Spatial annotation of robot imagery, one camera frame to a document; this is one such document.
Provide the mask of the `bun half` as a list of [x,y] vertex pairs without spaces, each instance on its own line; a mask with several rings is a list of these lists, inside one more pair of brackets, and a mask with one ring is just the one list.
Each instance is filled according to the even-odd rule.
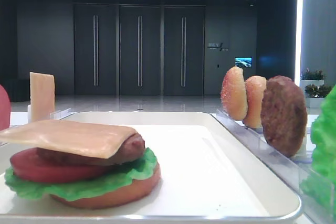
[[251,76],[245,81],[247,115],[243,119],[243,123],[249,128],[261,127],[260,113],[266,82],[266,78],[261,76]]
[[236,121],[247,115],[247,93],[243,70],[231,67],[225,74],[220,99],[224,111]]

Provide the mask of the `brown meat patty in burger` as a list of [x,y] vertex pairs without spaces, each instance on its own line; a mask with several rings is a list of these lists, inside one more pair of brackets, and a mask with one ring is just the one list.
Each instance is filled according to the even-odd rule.
[[37,148],[36,152],[40,158],[62,165],[113,166],[135,161],[143,156],[144,151],[145,141],[139,133],[135,133],[124,141],[113,156],[107,159],[81,156],[43,148]]

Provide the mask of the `orange cheese slice on burger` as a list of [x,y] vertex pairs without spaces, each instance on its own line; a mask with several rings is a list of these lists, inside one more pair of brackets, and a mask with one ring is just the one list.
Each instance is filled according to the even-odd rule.
[[1,131],[1,141],[107,159],[137,131],[128,126],[42,120]]

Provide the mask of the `upright brown meat patty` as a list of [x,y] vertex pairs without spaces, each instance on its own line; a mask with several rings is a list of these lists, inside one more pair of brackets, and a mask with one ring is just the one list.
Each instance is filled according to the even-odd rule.
[[284,156],[294,156],[302,146],[307,126],[302,89],[285,76],[268,79],[260,117],[266,142]]

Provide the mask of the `upright orange cheese slice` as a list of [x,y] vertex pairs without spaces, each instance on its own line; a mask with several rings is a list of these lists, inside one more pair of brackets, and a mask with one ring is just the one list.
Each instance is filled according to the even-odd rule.
[[49,119],[55,111],[55,79],[51,74],[30,72],[30,118]]

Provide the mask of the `green lettuce leaf in burger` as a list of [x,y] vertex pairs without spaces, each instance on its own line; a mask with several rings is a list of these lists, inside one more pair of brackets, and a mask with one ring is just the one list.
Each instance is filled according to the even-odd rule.
[[14,174],[10,167],[5,171],[5,184],[19,197],[39,199],[44,195],[55,195],[67,201],[92,198],[119,188],[132,185],[135,181],[144,181],[154,174],[158,160],[150,148],[136,161],[120,165],[115,172],[100,177],[65,184],[42,184],[29,182]]

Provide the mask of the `red tomato slice in burger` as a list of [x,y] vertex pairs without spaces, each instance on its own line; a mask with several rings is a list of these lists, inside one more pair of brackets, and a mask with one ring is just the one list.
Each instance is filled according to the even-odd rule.
[[72,183],[102,176],[111,166],[68,165],[48,161],[38,156],[37,148],[20,151],[10,158],[14,175],[44,184]]

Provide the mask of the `upright red tomato slice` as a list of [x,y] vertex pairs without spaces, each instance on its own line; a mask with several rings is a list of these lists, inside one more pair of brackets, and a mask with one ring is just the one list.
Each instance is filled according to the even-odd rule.
[[3,86],[0,86],[0,130],[10,126],[11,103],[9,96]]

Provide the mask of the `upright green lettuce leaf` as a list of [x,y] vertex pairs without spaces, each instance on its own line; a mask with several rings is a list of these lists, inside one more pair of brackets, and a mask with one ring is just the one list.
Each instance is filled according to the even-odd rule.
[[311,126],[312,170],[302,190],[322,206],[335,212],[335,87],[321,106],[321,113]]

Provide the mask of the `white rectangular tray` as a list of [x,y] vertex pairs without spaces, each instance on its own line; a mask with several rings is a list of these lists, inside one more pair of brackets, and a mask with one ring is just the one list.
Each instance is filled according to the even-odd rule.
[[1,223],[294,223],[302,200],[221,122],[201,112],[78,112],[69,120],[135,128],[161,181],[142,200],[82,210],[19,198],[1,184]]

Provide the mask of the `upright bun half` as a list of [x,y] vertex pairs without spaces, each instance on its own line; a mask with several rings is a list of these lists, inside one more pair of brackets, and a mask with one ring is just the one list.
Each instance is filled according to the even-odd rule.
[[243,119],[243,123],[249,128],[261,127],[260,113],[266,82],[266,78],[261,76],[251,76],[245,81],[247,115]]

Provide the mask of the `bottom bun slice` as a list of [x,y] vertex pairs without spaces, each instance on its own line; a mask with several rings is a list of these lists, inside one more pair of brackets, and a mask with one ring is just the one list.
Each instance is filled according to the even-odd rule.
[[119,207],[149,195],[161,179],[159,163],[156,164],[154,173],[145,180],[133,180],[131,185],[121,187],[115,191],[92,198],[81,198],[75,201],[67,201],[56,195],[50,195],[52,199],[70,207],[80,209],[106,209]]

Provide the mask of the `right clear acrylic rack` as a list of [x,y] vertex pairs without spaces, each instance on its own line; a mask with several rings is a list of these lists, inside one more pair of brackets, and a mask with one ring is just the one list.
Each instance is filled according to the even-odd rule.
[[223,110],[215,118],[268,168],[301,196],[304,215],[313,223],[335,223],[335,185],[311,168],[311,152],[287,158],[268,145],[261,130],[232,120]]

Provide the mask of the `potted plants in white planter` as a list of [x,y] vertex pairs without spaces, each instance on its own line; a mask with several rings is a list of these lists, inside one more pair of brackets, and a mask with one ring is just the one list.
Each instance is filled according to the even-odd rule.
[[301,73],[300,87],[306,97],[306,107],[320,108],[322,102],[332,90],[332,86],[324,84],[325,74],[322,70],[311,71],[309,68]]

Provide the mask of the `wall monitor screen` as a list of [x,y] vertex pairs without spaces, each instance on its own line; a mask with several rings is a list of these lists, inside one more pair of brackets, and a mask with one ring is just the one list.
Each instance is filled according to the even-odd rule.
[[251,57],[235,57],[235,66],[240,68],[250,68],[252,67]]

